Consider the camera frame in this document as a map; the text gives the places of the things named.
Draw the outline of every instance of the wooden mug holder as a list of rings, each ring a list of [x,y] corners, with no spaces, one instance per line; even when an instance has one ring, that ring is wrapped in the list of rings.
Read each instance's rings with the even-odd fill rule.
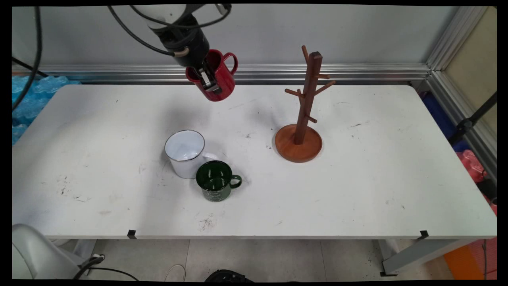
[[[319,52],[315,51],[309,55],[305,46],[302,46],[302,51],[307,62],[303,93],[299,89],[297,91],[284,90],[286,93],[298,96],[300,100],[298,121],[296,124],[282,127],[275,135],[275,147],[279,154],[284,159],[295,163],[303,163],[314,159],[323,147],[321,136],[314,129],[308,127],[307,124],[309,121],[318,122],[310,117],[314,96],[335,84],[333,80],[316,90],[318,79],[329,79],[330,76],[320,74],[323,57]]]

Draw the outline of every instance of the white mug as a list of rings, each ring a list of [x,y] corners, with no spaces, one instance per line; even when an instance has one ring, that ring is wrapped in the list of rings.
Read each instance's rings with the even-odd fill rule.
[[[169,136],[164,146],[175,173],[184,179],[194,179],[199,167],[217,156],[203,152],[205,138],[194,130],[182,130]]]

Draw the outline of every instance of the floor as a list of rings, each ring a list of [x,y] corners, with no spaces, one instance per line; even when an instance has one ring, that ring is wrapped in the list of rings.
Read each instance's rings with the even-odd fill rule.
[[[400,241],[399,247],[410,243]],[[72,251],[74,244],[71,240],[62,248]],[[397,277],[380,277],[382,256],[372,240],[98,240],[93,252],[106,256],[97,267],[150,281],[203,282],[217,269],[254,282],[453,279],[443,257]],[[88,277],[131,279],[104,270],[92,270]]]

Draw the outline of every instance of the green mug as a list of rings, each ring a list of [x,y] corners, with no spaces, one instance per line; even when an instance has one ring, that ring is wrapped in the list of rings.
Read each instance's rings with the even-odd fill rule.
[[[231,189],[238,188],[242,184],[242,178],[233,175],[231,168],[226,163],[209,161],[199,167],[196,173],[196,182],[207,200],[220,202],[229,196]]]

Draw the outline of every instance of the black bag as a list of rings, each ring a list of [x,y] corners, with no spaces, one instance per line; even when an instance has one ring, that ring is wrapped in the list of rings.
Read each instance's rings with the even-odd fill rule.
[[[206,280],[205,282],[253,282],[249,279],[245,278],[245,275],[242,275],[240,273],[236,273],[231,270],[217,270],[213,272]]]

